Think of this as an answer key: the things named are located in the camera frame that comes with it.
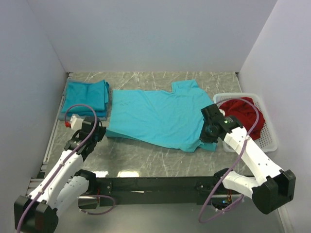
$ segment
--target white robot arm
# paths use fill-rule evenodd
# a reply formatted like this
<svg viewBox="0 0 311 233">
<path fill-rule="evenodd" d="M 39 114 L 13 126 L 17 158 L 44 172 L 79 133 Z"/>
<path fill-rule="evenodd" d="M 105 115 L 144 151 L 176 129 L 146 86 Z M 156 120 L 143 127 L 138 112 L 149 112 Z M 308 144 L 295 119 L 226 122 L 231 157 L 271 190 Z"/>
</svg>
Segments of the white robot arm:
<svg viewBox="0 0 311 233">
<path fill-rule="evenodd" d="M 244 141 L 247 140 L 242 160 L 249 167 L 254 177 L 246 177 L 229 172 L 224 178 L 223 185 L 226 189 L 237 191 L 253 199 L 254 204 L 264 214 L 268 214 L 294 198 L 296 177 L 290 171 L 284 171 L 275 164 L 247 136 L 243 125 L 234 117 L 224 117 L 216 104 L 212 104 L 201 110 L 204 117 L 204 125 L 200 139 L 203 142 L 217 142 L 218 138 L 225 141 L 240 154 Z M 225 172 L 218 172 L 220 178 Z"/>
<path fill-rule="evenodd" d="M 26 207 L 38 194 L 40 194 L 39 198 L 31 206 L 24 219 L 22 225 L 22 231 L 24 232 L 54 232 L 58 218 L 79 196 L 84 193 L 97 192 L 96 174 L 79 169 L 87 156 L 93 152 L 97 142 L 101 141 L 105 134 L 106 128 L 100 126 L 99 121 L 97 121 L 96 130 L 89 140 L 65 161 L 65 158 L 72 153 L 73 149 L 90 134 L 95 123 L 94 119 L 94 117 L 81 119 L 77 115 L 71 117 L 70 124 L 67 124 L 67 127 L 71 127 L 76 132 L 72 139 L 66 143 L 56 165 L 34 191 L 27 197 L 18 197 L 14 204 L 16 229 Z M 52 181 L 43 192 L 42 187 L 51 178 Z"/>
</svg>

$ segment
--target table surface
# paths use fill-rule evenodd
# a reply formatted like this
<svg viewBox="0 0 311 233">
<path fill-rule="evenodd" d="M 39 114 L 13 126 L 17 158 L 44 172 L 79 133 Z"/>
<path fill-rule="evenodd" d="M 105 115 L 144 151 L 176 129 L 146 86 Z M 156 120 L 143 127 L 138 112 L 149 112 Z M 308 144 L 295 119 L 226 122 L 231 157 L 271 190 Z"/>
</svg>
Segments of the table surface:
<svg viewBox="0 0 311 233">
<path fill-rule="evenodd" d="M 172 91 L 171 83 L 195 79 L 200 88 L 212 99 L 217 93 L 241 92 L 239 81 L 233 72 L 98 72 L 72 73 L 69 78 L 95 83 L 105 79 L 114 90 L 165 90 Z M 111 100 L 107 121 L 110 120 Z M 46 174 L 59 159 L 65 143 L 73 131 L 60 122 L 54 132 L 54 142 Z M 152 145 L 146 142 L 106 138 L 99 142 L 82 169 L 95 172 L 97 177 L 169 177 L 169 176 L 212 176 L 215 172 L 230 167 L 237 159 L 236 153 L 226 152 L 218 142 L 215 152 L 197 148 L 194 153 Z M 251 175 L 248 167 L 240 161 L 235 171 Z"/>
</svg>

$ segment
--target folded teal cloth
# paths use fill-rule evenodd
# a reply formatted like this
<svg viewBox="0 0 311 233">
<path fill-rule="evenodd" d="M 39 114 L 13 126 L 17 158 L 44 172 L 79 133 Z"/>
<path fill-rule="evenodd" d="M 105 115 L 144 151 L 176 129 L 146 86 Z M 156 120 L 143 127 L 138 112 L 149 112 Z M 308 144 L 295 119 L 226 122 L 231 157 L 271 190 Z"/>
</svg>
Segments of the folded teal cloth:
<svg viewBox="0 0 311 233">
<path fill-rule="evenodd" d="M 64 95 L 65 102 L 58 118 L 64 117 L 67 109 L 79 103 L 91 106 L 99 118 L 106 118 L 109 102 L 109 83 L 105 80 L 98 83 L 82 83 L 68 80 Z M 93 115 L 92 111 L 84 106 L 77 106 L 70 109 L 68 116 L 72 114 L 78 114 L 81 117 Z"/>
<path fill-rule="evenodd" d="M 141 140 L 166 148 L 194 152 L 215 151 L 216 143 L 202 143 L 201 109 L 213 104 L 195 80 L 172 83 L 172 92 L 114 90 L 107 137 Z"/>
</svg>

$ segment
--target red garment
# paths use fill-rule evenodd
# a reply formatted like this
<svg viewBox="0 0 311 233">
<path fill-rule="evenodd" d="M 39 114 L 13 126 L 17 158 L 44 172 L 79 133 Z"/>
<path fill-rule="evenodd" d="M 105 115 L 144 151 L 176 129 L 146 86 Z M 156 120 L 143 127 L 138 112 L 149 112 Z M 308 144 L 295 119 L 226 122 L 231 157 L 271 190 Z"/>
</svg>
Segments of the red garment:
<svg viewBox="0 0 311 233">
<path fill-rule="evenodd" d="M 254 104 L 253 100 L 248 97 L 243 97 L 242 99 L 247 100 Z M 256 112 L 255 110 L 248 104 L 243 102 L 242 100 L 228 100 L 223 103 L 220 109 L 225 111 L 225 116 L 233 115 L 235 116 L 246 128 L 247 131 L 253 126 L 256 120 Z M 250 136 L 253 140 L 260 138 L 260 131 L 263 128 L 265 120 L 261 111 L 259 111 L 259 121 Z"/>
</svg>

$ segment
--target white back wall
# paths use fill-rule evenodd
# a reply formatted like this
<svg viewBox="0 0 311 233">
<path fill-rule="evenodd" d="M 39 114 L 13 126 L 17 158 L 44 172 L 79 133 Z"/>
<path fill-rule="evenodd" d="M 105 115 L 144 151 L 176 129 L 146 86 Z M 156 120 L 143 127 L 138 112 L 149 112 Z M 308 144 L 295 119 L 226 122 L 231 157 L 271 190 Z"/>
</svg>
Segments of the white back wall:
<svg viewBox="0 0 311 233">
<path fill-rule="evenodd" d="M 276 0 L 27 0 L 66 71 L 240 71 Z"/>
<path fill-rule="evenodd" d="M 296 175 L 286 205 L 295 232 L 311 232 L 311 1 L 278 0 L 239 75 L 260 95 L 279 139 L 275 161 Z"/>
<path fill-rule="evenodd" d="M 0 231 L 41 167 L 65 71 L 25 0 L 0 1 Z"/>
</svg>

